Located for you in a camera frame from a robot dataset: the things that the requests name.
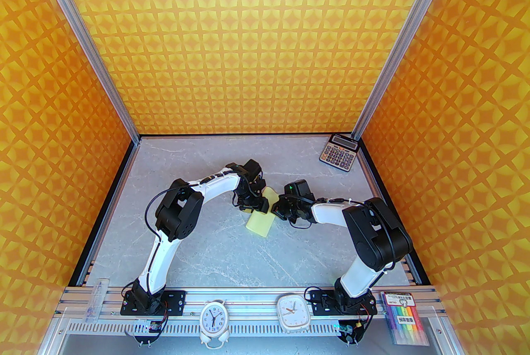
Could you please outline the square white alarm clock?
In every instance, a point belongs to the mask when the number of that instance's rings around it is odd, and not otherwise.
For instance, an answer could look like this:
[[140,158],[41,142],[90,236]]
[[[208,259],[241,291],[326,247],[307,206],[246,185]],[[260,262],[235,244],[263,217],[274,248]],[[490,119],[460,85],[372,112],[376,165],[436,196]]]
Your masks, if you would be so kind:
[[300,333],[311,324],[307,301],[300,295],[285,294],[276,303],[277,317],[281,329],[287,334]]

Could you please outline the gold and black calculator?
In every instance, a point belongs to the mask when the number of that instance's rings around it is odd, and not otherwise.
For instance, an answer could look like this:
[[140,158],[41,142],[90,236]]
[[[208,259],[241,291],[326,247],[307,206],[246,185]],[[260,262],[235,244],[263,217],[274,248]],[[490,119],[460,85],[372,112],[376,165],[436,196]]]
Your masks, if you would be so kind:
[[350,172],[359,150],[359,141],[350,136],[333,133],[319,156],[320,162],[344,172]]

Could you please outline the round white alarm clock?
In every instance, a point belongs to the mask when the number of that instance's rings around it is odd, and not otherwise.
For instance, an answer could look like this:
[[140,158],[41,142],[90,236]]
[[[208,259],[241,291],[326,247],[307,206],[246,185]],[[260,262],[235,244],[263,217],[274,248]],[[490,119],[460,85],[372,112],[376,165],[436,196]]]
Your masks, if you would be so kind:
[[230,338],[230,319],[224,300],[207,302],[200,313],[199,336],[209,350],[221,349]]

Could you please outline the pack of coloured highlighters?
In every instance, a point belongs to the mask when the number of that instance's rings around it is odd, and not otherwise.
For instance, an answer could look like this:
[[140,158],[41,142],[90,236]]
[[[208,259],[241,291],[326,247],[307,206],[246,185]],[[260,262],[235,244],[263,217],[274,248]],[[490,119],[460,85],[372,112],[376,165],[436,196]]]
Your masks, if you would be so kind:
[[393,344],[430,346],[412,293],[383,291],[381,300]]

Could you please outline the clear plastic pen case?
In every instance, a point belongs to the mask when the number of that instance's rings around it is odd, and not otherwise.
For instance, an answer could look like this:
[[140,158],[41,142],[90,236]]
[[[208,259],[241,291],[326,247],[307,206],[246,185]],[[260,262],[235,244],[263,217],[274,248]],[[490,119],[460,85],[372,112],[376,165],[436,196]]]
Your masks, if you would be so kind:
[[99,320],[104,300],[108,291],[110,279],[100,278],[92,287],[91,297],[84,314],[84,322],[87,324],[96,323]]

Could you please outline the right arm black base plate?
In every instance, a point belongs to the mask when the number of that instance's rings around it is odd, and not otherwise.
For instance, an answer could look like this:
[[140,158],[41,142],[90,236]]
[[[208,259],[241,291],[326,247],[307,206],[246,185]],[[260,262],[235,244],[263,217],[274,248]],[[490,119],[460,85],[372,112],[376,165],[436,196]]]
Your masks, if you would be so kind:
[[307,301],[314,316],[375,316],[377,305],[373,293],[368,290],[364,294],[351,297],[344,291],[336,293],[320,289],[310,290]]

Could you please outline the aluminium mounting rail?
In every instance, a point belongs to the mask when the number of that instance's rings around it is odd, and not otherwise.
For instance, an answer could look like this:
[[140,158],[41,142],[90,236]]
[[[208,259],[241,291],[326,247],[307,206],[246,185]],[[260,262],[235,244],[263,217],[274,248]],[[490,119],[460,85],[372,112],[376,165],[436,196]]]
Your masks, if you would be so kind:
[[[182,316],[170,319],[197,319],[207,302],[224,300],[229,315],[235,319],[272,319],[276,317],[276,303],[280,296],[297,294],[308,298],[310,290],[304,287],[184,287],[187,293]],[[447,316],[441,297],[432,286],[377,286],[371,292],[376,300],[377,311],[383,312],[381,292],[410,292],[417,304],[419,314]],[[59,298],[53,319],[70,317],[84,319],[91,297],[92,287],[67,287]],[[125,291],[120,287],[109,287],[99,319],[144,319],[146,316],[121,316],[120,308]]]

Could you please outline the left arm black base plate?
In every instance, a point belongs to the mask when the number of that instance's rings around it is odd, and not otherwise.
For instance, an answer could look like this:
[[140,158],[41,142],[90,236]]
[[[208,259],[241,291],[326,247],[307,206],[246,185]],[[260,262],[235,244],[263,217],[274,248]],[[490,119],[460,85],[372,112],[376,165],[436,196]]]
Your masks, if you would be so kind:
[[186,295],[187,293],[182,290],[164,290],[149,308],[145,308],[133,295],[133,291],[128,290],[125,292],[120,315],[154,317],[167,313],[169,316],[182,316]]

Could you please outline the aluminium frame post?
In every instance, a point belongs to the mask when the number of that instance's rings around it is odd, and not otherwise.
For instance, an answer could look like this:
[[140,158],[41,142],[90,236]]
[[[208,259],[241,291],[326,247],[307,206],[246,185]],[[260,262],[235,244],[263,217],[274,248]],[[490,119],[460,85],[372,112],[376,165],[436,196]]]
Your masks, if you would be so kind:
[[75,1],[57,0],[57,2],[131,141],[134,145],[138,145],[140,134],[101,58],[100,52],[85,25]]
[[432,1],[433,0],[413,1],[405,22],[390,50],[388,58],[386,59],[386,62],[384,63],[363,110],[352,130],[351,136],[354,139],[360,140],[369,125],[370,120],[373,118],[373,114],[377,110],[392,78],[396,74],[401,61],[405,57],[405,54],[412,43],[426,12],[432,4]]

